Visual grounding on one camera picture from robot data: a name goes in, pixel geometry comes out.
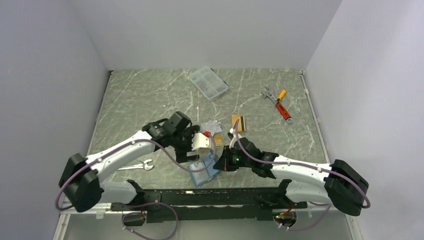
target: red object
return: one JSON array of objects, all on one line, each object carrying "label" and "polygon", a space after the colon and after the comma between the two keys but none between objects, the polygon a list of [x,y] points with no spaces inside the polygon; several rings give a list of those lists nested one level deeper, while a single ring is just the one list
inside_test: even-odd
[{"label": "red object", "polygon": [[281,114],[281,116],[287,120],[288,118],[291,118],[289,112],[283,107],[283,105],[281,103],[277,103],[276,108],[278,109],[279,113]]}]

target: metal frame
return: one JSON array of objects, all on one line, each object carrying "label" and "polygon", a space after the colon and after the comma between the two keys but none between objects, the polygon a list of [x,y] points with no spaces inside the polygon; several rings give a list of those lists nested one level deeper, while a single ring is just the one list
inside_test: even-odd
[{"label": "metal frame", "polygon": [[[308,104],[309,104],[309,107],[310,107],[310,111],[311,111],[311,114],[312,114],[313,121],[315,123],[315,127],[316,127],[316,130],[317,130],[317,133],[318,133],[318,138],[319,138],[319,141],[321,143],[322,151],[324,153],[325,161],[327,163],[330,163],[329,156],[328,156],[328,153],[327,153],[327,149],[326,149],[325,144],[324,144],[324,139],[323,139],[323,136],[321,134],[320,126],[319,126],[319,123],[317,121],[317,116],[315,115],[315,111],[314,111],[314,107],[313,107],[312,102],[311,102],[309,91],[308,91],[308,88],[307,88],[306,83],[305,83],[305,77],[304,77],[305,71],[299,70],[298,74],[299,74],[299,78],[300,78],[300,80],[303,84],[304,90],[305,90],[305,95],[306,95],[306,98],[307,98],[307,101],[308,101]],[[100,115],[101,115],[101,112],[102,112],[104,104],[105,104],[105,99],[107,97],[107,93],[108,93],[108,90],[109,90],[109,87],[110,87],[110,84],[111,84],[111,81],[112,81],[112,77],[113,77],[113,71],[110,72],[110,76],[109,76],[109,79],[108,79],[108,82],[107,82],[107,85],[106,85],[106,89],[105,89],[105,92],[104,92],[104,95],[103,95],[103,100],[101,102],[100,109],[99,109],[98,114],[97,114],[97,119],[96,119],[96,122],[95,122],[95,125],[94,125],[93,134],[91,136],[91,141],[90,141],[90,144],[88,146],[87,154],[90,154],[90,150],[91,150],[92,145],[93,145],[96,129],[97,129],[98,124],[99,124]],[[67,198],[65,198],[63,204],[64,204],[64,206],[66,206],[66,205],[69,205],[70,202],[68,201]],[[311,205],[311,206],[308,206],[308,208],[296,209],[296,211],[315,212],[315,211],[322,211],[324,208],[325,207],[322,207],[322,206]],[[79,214],[79,215],[80,214],[89,214],[89,215],[91,214],[91,215],[93,215],[93,214],[95,214],[95,215],[97,215],[97,218],[102,218],[103,214],[126,214],[126,213],[129,213],[129,211],[110,211],[110,209],[111,209],[111,203],[99,203],[99,204],[96,204],[96,206],[92,207],[90,210],[85,211],[85,212],[77,212],[75,209],[72,209],[72,208],[60,212],[59,221],[58,221],[57,226],[56,226],[56,231],[54,233],[53,240],[63,240],[64,239],[71,215],[76,215],[76,214]],[[337,209],[332,206],[330,208],[330,211],[337,211]],[[357,222],[357,218],[354,217],[354,216],[346,215],[346,221],[347,221],[348,227],[350,229],[352,239],[353,240],[362,240],[363,238],[362,238],[361,230],[360,230],[358,222]]]}]

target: silver wrench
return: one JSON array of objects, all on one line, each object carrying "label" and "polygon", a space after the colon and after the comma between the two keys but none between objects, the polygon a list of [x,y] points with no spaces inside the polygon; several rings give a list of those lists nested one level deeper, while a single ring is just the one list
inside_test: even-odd
[{"label": "silver wrench", "polygon": [[124,166],[119,168],[117,171],[121,171],[121,170],[131,170],[131,169],[144,169],[144,170],[151,170],[154,166],[153,165],[148,165],[148,163],[150,163],[152,160],[151,159],[147,159],[145,161],[141,161],[138,160],[141,163],[139,164],[135,164],[135,165],[129,165],[129,166]]}]

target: table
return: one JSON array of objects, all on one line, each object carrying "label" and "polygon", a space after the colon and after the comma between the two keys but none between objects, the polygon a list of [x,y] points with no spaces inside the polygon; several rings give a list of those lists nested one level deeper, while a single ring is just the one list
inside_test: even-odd
[{"label": "table", "polygon": [[[169,118],[176,111],[185,113],[193,124],[209,120],[221,122],[225,145],[230,143],[226,131],[231,116],[243,115],[243,133],[261,151],[274,152],[310,163],[325,163],[305,89],[296,69],[215,69],[229,90],[209,101],[188,80],[193,69],[129,69],[112,72],[94,131],[90,154],[131,137],[146,123]],[[287,91],[281,103],[292,116],[288,124],[271,100],[264,99],[261,89],[274,88],[275,94]],[[221,154],[223,147],[218,147]],[[192,189],[188,172],[175,166],[162,152],[140,157],[152,159],[154,168],[117,171],[108,180],[135,180],[144,189]],[[277,187],[280,179],[261,178],[249,168],[221,172],[201,188]]]}]

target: yellow handle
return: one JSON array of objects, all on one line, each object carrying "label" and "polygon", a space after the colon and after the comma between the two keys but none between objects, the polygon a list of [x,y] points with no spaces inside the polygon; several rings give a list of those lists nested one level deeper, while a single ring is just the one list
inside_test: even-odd
[{"label": "yellow handle", "polygon": [[286,90],[282,90],[281,93],[279,94],[278,98],[281,100],[284,95],[286,94]]}]

